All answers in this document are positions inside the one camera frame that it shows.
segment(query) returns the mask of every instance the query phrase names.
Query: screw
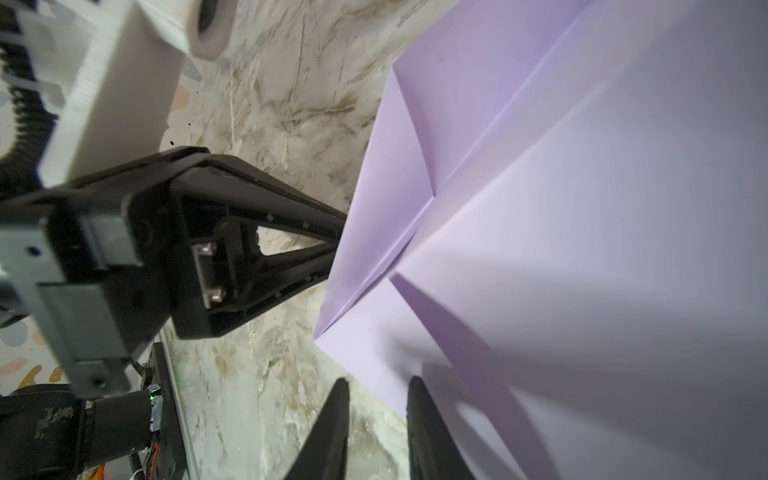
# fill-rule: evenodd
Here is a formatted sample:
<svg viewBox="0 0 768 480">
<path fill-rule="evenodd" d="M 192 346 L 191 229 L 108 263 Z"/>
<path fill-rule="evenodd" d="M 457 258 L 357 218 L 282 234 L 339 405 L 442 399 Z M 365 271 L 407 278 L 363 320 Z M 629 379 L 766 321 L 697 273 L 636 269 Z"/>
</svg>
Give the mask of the screw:
<svg viewBox="0 0 768 480">
<path fill-rule="evenodd" d="M 208 295 L 208 300 L 211 302 L 222 303 L 224 301 L 224 297 L 227 296 L 227 291 L 220 286 L 215 286 L 213 288 L 209 288 L 205 294 Z"/>
<path fill-rule="evenodd" d="M 195 243 L 194 249 L 199 255 L 212 257 L 216 253 L 216 242 Z"/>
</svg>

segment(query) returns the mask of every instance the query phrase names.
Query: marble tabletop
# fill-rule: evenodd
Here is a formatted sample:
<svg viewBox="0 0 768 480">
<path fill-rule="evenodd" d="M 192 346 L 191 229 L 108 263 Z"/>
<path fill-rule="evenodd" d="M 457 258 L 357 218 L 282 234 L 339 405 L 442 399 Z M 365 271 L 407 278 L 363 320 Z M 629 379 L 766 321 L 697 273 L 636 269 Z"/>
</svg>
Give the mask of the marble tabletop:
<svg viewBox="0 0 768 480">
<path fill-rule="evenodd" d="M 347 211 L 390 66 L 455 3 L 241 0 L 225 53 L 187 59 L 162 148 L 237 155 Z M 308 244 L 274 231 L 260 242 L 268 253 Z M 192 479 L 286 474 L 333 382 L 348 376 L 312 341 L 324 290 L 219 339 L 183 341 L 166 326 Z M 404 420 L 350 387 L 347 478 L 408 478 Z"/>
</svg>

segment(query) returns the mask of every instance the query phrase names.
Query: marble surface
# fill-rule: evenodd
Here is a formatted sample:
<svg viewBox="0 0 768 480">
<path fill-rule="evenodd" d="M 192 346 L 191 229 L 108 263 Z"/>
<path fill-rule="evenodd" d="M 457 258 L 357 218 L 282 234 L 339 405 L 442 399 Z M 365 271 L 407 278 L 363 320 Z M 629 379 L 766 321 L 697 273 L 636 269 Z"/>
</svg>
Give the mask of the marble surface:
<svg viewBox="0 0 768 480">
<path fill-rule="evenodd" d="M 241 0 L 218 61 L 185 64 L 163 149 L 235 154 L 348 210 L 386 74 L 455 0 Z M 301 237 L 260 234 L 269 253 Z M 220 339 L 170 357 L 192 443 L 192 478 L 282 478 L 345 376 L 312 332 L 324 285 Z M 408 478 L 402 418 L 353 379 L 347 478 Z"/>
</svg>

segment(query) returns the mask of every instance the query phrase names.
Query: red wire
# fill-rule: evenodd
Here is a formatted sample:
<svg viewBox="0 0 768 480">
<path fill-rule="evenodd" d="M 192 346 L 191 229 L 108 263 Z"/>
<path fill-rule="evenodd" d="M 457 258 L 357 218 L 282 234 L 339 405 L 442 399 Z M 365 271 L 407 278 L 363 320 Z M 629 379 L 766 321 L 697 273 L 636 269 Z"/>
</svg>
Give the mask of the red wire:
<svg viewBox="0 0 768 480">
<path fill-rule="evenodd" d="M 152 469 L 149 471 L 149 480 L 154 478 L 154 466 L 157 464 L 157 453 L 160 451 L 160 444 L 155 444 L 157 447 L 154 450 L 154 458 L 152 459 Z"/>
</svg>

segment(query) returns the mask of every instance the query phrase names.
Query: metal screw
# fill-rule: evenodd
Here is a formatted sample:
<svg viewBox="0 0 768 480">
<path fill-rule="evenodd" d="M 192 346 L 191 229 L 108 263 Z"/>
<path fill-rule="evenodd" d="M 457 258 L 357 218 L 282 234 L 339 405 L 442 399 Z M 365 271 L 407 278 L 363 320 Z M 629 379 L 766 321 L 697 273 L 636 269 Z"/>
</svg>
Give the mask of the metal screw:
<svg viewBox="0 0 768 480">
<path fill-rule="evenodd" d="M 227 291 L 220 286 L 215 286 L 206 290 L 205 294 L 208 296 L 208 300 L 213 303 L 222 303 L 224 297 L 227 296 Z"/>
<path fill-rule="evenodd" d="M 194 249 L 199 255 L 212 257 L 216 253 L 216 242 L 195 243 Z"/>
</svg>

